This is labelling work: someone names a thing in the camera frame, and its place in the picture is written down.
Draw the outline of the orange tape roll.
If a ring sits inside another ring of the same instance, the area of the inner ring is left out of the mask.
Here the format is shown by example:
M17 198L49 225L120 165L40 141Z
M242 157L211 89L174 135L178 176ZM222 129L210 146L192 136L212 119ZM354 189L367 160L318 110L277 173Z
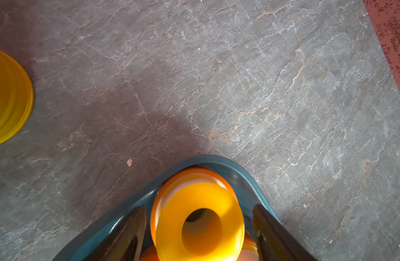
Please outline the orange tape roll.
M140 255L139 261L159 261L155 246L151 245L148 249L146 249Z
M166 180L158 188L153 203L150 219L151 236L156 246L156 228L162 209L177 191L192 183L212 183L217 184L225 190L229 191L234 199L238 201L235 191L230 184L218 173L207 167L195 166L179 171L171 178Z

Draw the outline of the yellow tape roll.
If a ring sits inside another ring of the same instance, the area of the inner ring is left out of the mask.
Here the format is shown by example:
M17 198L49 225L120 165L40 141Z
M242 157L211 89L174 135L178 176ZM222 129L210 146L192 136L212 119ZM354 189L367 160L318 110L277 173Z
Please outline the yellow tape roll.
M245 231L243 246L237 261L259 261L256 242L247 231Z
M244 241L237 199L212 183L183 187L166 203L156 228L161 261L235 261Z

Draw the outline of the orange tape roll bottom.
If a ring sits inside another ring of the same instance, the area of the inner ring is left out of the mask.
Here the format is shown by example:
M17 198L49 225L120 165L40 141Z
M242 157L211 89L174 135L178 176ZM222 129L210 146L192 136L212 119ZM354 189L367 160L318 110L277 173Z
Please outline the orange tape roll bottom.
M151 245L148 249L146 249L140 255L139 261L159 261L155 246Z

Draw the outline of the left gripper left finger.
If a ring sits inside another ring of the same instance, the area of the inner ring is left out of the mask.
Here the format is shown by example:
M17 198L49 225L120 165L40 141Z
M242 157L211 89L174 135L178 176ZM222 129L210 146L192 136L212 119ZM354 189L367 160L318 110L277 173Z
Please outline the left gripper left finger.
M134 208L85 259L87 261L138 261L146 225L145 206Z

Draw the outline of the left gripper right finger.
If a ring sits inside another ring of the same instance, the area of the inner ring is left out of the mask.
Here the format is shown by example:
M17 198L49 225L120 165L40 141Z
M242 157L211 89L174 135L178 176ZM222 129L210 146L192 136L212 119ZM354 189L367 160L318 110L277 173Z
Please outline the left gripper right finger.
M316 261L261 204L253 209L253 231L260 261Z

